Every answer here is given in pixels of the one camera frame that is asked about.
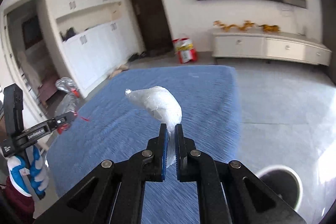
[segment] white tv cabinet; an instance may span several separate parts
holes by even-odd
[[[278,59],[329,66],[331,50],[316,40],[292,33],[214,29],[213,57]]]

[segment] blue bed cover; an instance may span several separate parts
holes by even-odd
[[[184,135],[215,160],[235,158],[240,106],[235,69],[227,66],[180,66],[133,69],[114,77],[87,102],[68,131],[50,147],[47,160],[59,197],[101,161],[127,160],[159,134],[160,122],[131,104],[125,90],[162,86],[182,108]],[[147,182],[142,223],[198,223],[195,183],[179,183],[175,165],[163,183]]]

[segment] round trash can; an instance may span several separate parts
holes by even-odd
[[[302,182],[298,174],[285,165],[271,165],[256,173],[256,176],[271,188],[296,212],[302,201]]]

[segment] red bag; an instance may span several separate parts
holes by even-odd
[[[194,49],[190,38],[179,38],[173,40],[174,49],[181,64],[189,61],[197,61],[197,52]]]

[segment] tile floor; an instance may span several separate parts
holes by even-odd
[[[241,101],[237,159],[251,171],[273,164],[294,169],[303,183],[299,214],[318,223],[336,198],[336,88],[320,67],[253,59],[213,59],[201,52],[196,65],[236,68]],[[173,54],[130,63],[130,69],[178,66]],[[108,80],[93,90],[90,100]],[[57,200],[53,182],[36,204],[36,216]]]

